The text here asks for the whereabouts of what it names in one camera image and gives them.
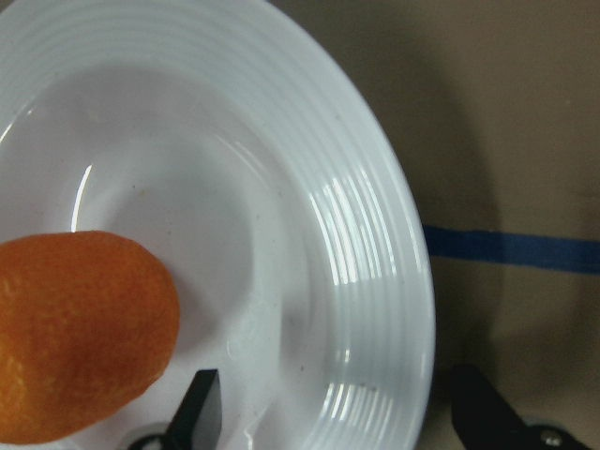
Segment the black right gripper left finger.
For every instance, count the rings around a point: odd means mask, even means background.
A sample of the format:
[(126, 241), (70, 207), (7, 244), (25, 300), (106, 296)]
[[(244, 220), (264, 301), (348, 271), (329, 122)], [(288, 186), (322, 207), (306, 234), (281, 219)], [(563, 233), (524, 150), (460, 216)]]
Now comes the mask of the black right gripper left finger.
[(198, 370), (162, 432), (146, 434), (129, 449), (216, 449), (221, 434), (221, 389), (216, 368)]

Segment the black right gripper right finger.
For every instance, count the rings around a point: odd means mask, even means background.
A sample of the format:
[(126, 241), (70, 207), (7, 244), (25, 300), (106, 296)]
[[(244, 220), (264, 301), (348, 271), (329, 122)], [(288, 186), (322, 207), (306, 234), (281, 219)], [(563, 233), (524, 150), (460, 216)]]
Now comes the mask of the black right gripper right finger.
[(451, 421), (466, 449), (584, 449), (561, 427), (524, 421), (482, 372), (471, 365), (451, 372)]

